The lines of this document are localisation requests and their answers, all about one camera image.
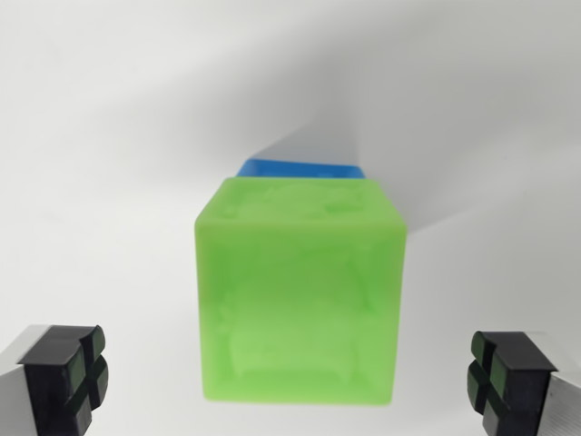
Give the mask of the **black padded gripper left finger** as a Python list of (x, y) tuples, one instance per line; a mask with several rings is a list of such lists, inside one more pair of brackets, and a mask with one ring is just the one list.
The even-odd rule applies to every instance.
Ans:
[(1, 352), (3, 435), (84, 435), (103, 404), (103, 328), (26, 327)]

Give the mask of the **black padded gripper right finger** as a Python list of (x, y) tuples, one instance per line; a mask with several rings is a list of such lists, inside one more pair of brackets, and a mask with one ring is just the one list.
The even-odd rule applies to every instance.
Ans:
[(482, 332), (471, 340), (468, 398), (488, 435), (580, 433), (580, 363), (542, 332)]

